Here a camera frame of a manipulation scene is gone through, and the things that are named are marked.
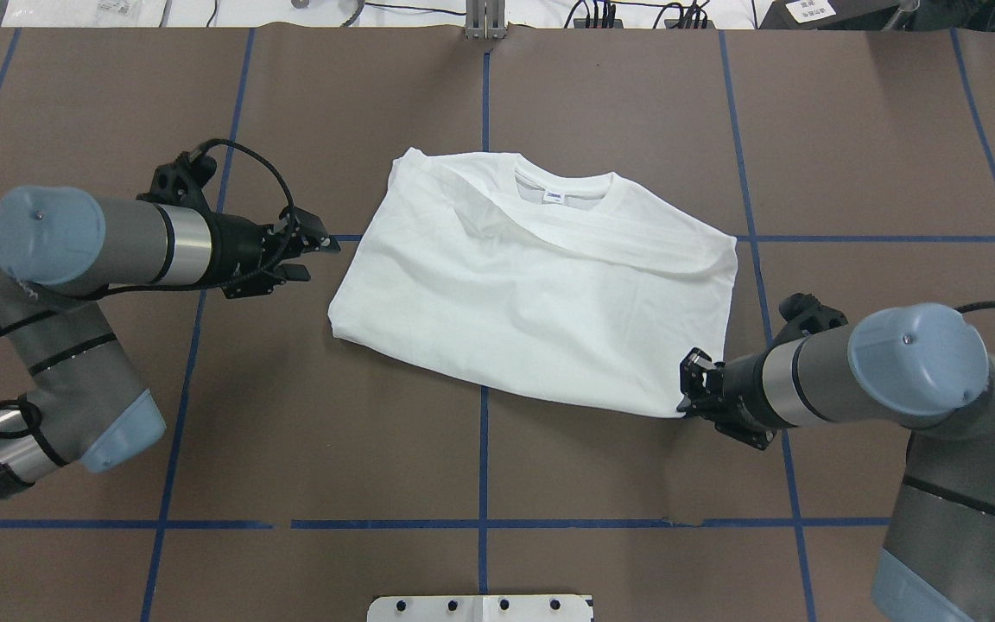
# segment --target white label sticker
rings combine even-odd
[[[814,22],[836,15],[828,0],[797,0],[796,3],[786,3],[785,8],[789,9],[789,14],[797,23]]]
[[[557,202],[557,204],[566,204],[566,193],[557,193],[555,190],[544,190],[544,202]]]

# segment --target white shirt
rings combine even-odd
[[[410,149],[328,307],[333,334],[450,377],[674,417],[723,357],[735,238],[616,173]]]

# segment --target shirt label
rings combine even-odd
[[[544,202],[554,202],[554,204],[565,205],[566,193],[557,193],[555,190],[544,190]]]
[[[836,10],[828,0],[797,0],[796,3],[786,3],[785,8],[797,23],[822,20],[824,17],[836,15]]]

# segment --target light blue joint cover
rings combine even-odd
[[[881,549],[878,573],[870,592],[878,606],[892,622],[974,622],[923,576],[913,572],[891,552]]]
[[[83,190],[19,186],[0,202],[0,265],[17,280],[58,286],[79,278],[105,240],[106,217]]]
[[[143,452],[163,436],[163,416],[150,390],[134,399],[102,436],[86,450],[80,463],[91,473],[102,473]]]
[[[907,415],[960,409],[988,387],[978,330],[943,304],[877,311],[854,327],[846,356],[870,397]]]

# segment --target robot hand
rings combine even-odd
[[[911,429],[873,601],[896,622],[995,621],[995,357],[978,331],[941,304],[887,308],[856,326],[810,295],[779,310],[789,324],[769,350],[684,359],[679,412],[759,449],[798,426]]]
[[[206,152],[228,145],[260,161],[287,207],[273,225],[210,210]],[[339,252],[320,218],[294,206],[277,170],[224,139],[155,170],[137,200],[23,186],[0,205],[0,338],[9,336],[36,389],[0,402],[0,499],[72,461],[103,472],[161,438],[165,424],[96,300],[127,291],[221,288],[271,294],[309,274],[283,260]],[[111,288],[111,283],[123,287]]]

